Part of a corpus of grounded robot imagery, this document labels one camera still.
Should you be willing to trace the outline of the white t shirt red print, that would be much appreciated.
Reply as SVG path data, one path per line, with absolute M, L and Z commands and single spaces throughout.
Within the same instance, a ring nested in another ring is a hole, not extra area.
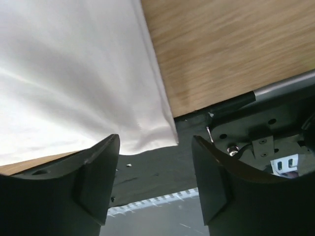
M 138 0 L 0 3 L 0 163 L 90 148 L 178 144 Z

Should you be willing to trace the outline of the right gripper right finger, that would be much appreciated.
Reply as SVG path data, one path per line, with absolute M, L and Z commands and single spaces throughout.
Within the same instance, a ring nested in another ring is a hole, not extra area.
M 200 136 L 192 157 L 204 224 L 212 236 L 312 236 L 315 175 L 284 178 L 249 166 Z

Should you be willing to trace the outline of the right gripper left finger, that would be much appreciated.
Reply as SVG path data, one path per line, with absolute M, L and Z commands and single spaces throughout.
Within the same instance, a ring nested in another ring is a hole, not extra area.
M 112 134 L 91 148 L 0 177 L 3 236 L 97 236 L 119 158 Z

